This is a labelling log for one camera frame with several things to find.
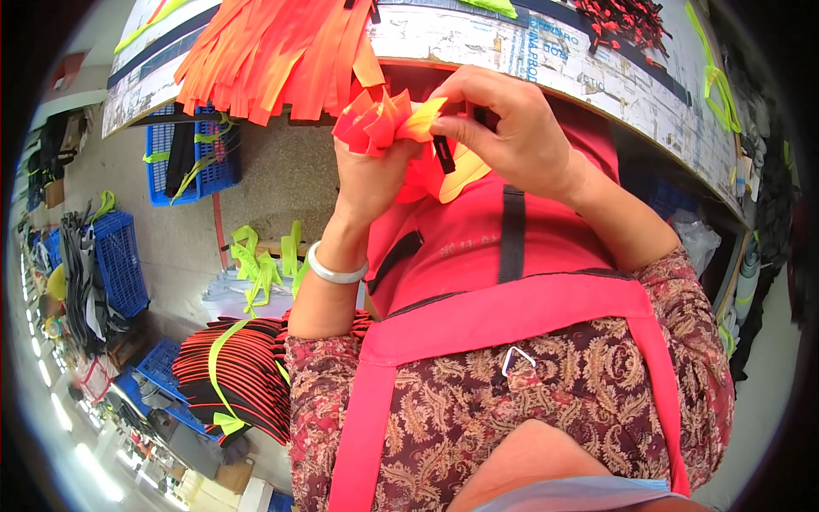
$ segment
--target wrist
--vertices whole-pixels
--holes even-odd
[[[316,259],[333,272],[356,272],[367,261],[369,224],[334,213],[324,229]]]

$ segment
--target hand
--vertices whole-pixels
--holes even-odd
[[[404,185],[410,157],[421,147],[409,139],[397,140],[384,156],[351,153],[336,142],[338,178],[341,182],[335,216],[347,224],[368,228],[395,201]]]
[[[430,132],[461,142],[515,187],[564,203],[583,189],[587,167],[576,163],[581,154],[572,150],[535,84],[462,66],[432,97],[448,97],[453,103],[466,100],[500,117],[495,134],[460,116],[440,117]]]

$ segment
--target woman's right hand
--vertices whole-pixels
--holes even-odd
[[[572,150],[535,84],[461,66],[432,97],[447,97],[451,103],[466,100],[500,117],[496,133],[462,116],[442,116],[430,132],[462,143],[515,187],[563,203],[583,189],[587,166],[578,162],[581,155]]]

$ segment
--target fluorescent light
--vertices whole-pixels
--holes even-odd
[[[156,483],[156,482],[154,482],[154,481],[153,481],[153,479],[152,479],[151,477],[149,477],[148,475],[146,475],[146,474],[145,474],[145,472],[144,472],[144,471],[142,471],[141,469],[140,469],[140,470],[137,472],[137,476],[142,477],[142,478],[143,478],[143,480],[145,480],[146,482],[150,483],[150,484],[151,484],[151,487],[153,487],[153,488],[155,488],[155,489],[158,489],[158,488],[159,488],[159,484],[158,484],[158,483]]]
[[[67,431],[71,432],[73,425],[71,424],[71,420],[68,418],[66,414],[66,410],[63,408],[62,403],[60,403],[60,399],[57,398],[57,395],[52,393],[52,402],[54,402],[54,409],[57,409],[57,419],[60,420],[60,425]]]
[[[176,496],[171,494],[170,491],[165,493],[165,498],[167,498],[168,501],[173,503],[177,508],[179,508],[183,512],[188,512],[190,510],[190,508],[187,505],[185,505],[182,501],[176,499]]]
[[[106,497],[112,501],[122,501],[125,497],[122,493],[122,489],[114,483],[111,477],[108,476],[108,473],[100,466],[100,463],[94,458],[91,450],[83,443],[80,443],[77,445],[75,453],[79,460],[85,465],[85,468],[97,479],[97,483]]]
[[[48,375],[45,362],[41,359],[37,363],[40,367],[40,373],[43,374],[43,380],[46,381],[46,386],[51,387],[51,377]]]

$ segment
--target workbench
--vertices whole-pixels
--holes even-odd
[[[137,0],[123,37],[144,24],[159,1]],[[737,138],[723,128],[704,101],[708,60],[686,15],[685,0],[666,0],[660,11],[664,28],[673,36],[663,37],[669,57],[652,48],[643,51],[665,67],[665,80],[647,72],[645,63],[634,58],[633,48],[631,60],[622,50],[604,46],[591,55],[587,33],[570,25],[572,16],[577,17],[570,2],[514,3],[530,7],[516,5],[517,20],[457,0],[381,0],[381,21],[370,21],[367,31],[383,64],[443,69],[482,66],[535,82],[548,93],[590,108],[660,148],[747,224],[733,193]],[[197,19],[208,19],[219,4],[220,0],[191,0],[148,27],[115,56],[111,73],[119,72],[121,78],[108,90],[103,137],[176,98],[180,86],[174,82],[174,72],[205,26]],[[707,18],[697,2],[694,7],[713,41]],[[162,36],[167,44],[157,48]],[[149,58],[138,57],[140,52]],[[140,65],[123,72],[129,62],[140,60]]]

